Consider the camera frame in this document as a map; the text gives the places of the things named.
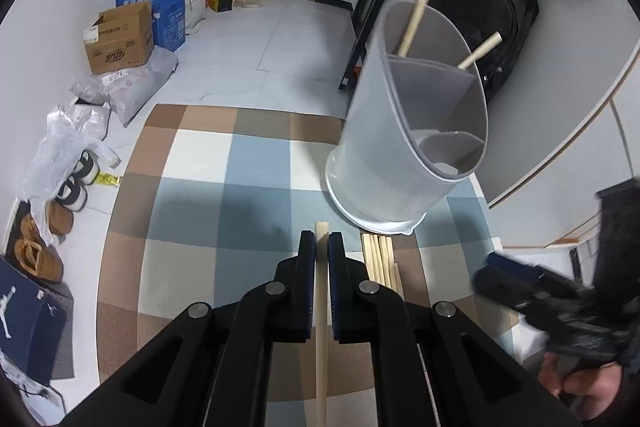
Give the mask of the person's right hand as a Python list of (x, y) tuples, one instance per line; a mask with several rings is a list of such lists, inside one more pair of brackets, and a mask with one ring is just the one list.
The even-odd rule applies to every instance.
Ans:
[(538, 381), (555, 398), (565, 392), (581, 399), (582, 404), (576, 410), (581, 421), (591, 421), (612, 405), (623, 380), (623, 369), (618, 364), (584, 369), (562, 378), (558, 372), (558, 360), (554, 353), (544, 355)]

